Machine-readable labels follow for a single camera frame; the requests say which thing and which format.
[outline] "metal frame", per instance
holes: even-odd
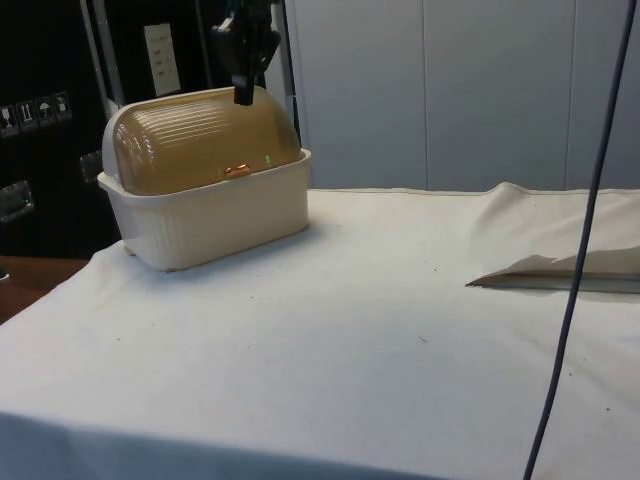
[[[98,47],[96,46],[96,39],[93,35],[93,26],[91,25],[91,16],[89,15],[89,7],[87,6],[87,0],[80,0],[80,10],[82,11],[82,19],[84,20],[84,29],[85,29],[85,32],[87,33],[89,50],[91,51],[91,60],[93,60],[93,67],[96,73],[96,80],[98,81],[98,89],[100,90],[100,98],[102,99],[104,114],[108,119],[111,116],[111,111],[109,108],[109,99],[107,97],[107,88],[104,84],[104,78],[102,77],[102,66],[100,65],[100,56],[98,55]]]
[[[109,29],[109,20],[107,19],[107,10],[104,6],[104,0],[92,0],[96,21],[98,22],[98,33],[100,34],[100,42],[102,44],[102,53],[107,67],[107,75],[111,83],[112,100],[118,107],[124,106],[124,92],[122,91],[122,82],[120,81],[120,72],[118,71],[118,62],[116,53],[113,48],[113,40],[111,39],[111,30]]]

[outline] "white label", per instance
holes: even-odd
[[[173,51],[173,39],[171,38],[171,25],[147,25],[144,27],[144,36],[147,40],[149,62],[153,84],[156,87],[156,96],[180,90],[180,77],[176,65],[176,56]]]

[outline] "sticker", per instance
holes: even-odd
[[[19,133],[18,117],[13,105],[0,107],[0,138],[12,137]]]
[[[71,105],[69,105],[67,92],[56,93],[53,96],[53,110],[59,122],[71,120]]]
[[[38,128],[38,116],[31,100],[16,103],[16,111],[23,132]]]
[[[51,97],[42,97],[36,100],[36,114],[41,127],[56,123],[56,114]]]
[[[147,41],[156,96],[180,91],[180,77],[173,50],[171,25],[168,23],[147,25],[144,27],[144,37]]]

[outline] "orange handle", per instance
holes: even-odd
[[[224,174],[228,178],[238,178],[244,177],[245,175],[249,175],[251,173],[251,167],[246,163],[242,165],[238,165],[237,167],[229,167],[224,171]]]

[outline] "bread box base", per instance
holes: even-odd
[[[184,270],[304,230],[311,153],[272,170],[167,195],[133,195],[101,173],[125,247]]]

